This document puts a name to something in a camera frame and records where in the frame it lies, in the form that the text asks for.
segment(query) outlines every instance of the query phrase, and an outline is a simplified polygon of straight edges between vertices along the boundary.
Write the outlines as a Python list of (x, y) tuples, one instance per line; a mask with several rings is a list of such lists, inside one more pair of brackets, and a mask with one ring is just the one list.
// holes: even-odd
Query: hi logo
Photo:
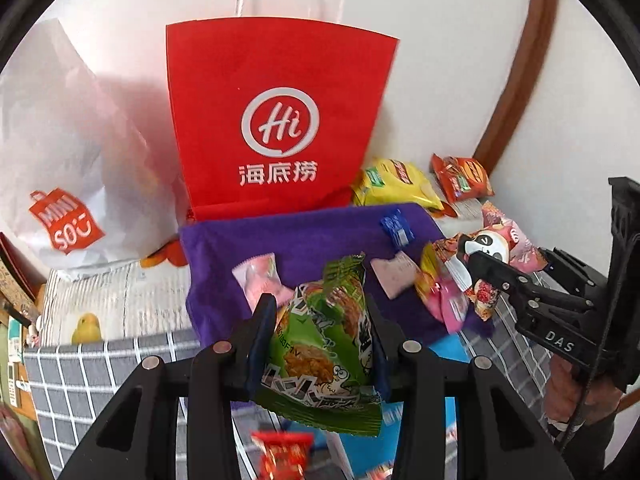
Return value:
[(272, 88), (257, 95), (242, 114), (242, 137), (256, 153), (284, 158), (304, 150), (320, 125), (318, 106), (295, 88)]

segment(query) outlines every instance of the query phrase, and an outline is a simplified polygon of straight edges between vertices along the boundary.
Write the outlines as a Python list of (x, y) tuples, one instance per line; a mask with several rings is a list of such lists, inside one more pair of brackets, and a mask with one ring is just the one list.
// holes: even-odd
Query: panda print package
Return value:
[(468, 256), (482, 251), (526, 273), (544, 269), (546, 260), (516, 222), (507, 218), (491, 202), (482, 205), (482, 219), (484, 227), (481, 230), (438, 240), (434, 242), (433, 249), (456, 285), (474, 304), (476, 314), (486, 321), (492, 316), (498, 290), (483, 280), (473, 285), (465, 265)]

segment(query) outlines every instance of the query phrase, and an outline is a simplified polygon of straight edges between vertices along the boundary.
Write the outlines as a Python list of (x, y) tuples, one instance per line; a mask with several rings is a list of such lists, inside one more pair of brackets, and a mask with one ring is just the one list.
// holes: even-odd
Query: yellow toy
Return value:
[(95, 343), (102, 341), (100, 321), (95, 314), (84, 314), (78, 320), (78, 326), (71, 336), (71, 344)]

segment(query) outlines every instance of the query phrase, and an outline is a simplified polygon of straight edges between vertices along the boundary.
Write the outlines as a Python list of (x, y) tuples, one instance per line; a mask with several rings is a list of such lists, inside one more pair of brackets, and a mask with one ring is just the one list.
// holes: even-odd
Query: green snack package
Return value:
[(291, 420), (339, 433), (380, 432), (364, 254), (324, 267), (299, 285), (270, 343), (256, 402)]

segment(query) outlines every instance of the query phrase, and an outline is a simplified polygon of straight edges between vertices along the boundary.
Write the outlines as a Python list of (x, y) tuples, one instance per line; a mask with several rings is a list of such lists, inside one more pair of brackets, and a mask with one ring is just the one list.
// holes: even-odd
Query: wooden door frame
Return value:
[(522, 118), (544, 65), (556, 21), (558, 0), (530, 0), (509, 78), (476, 147), (476, 158), (491, 173)]

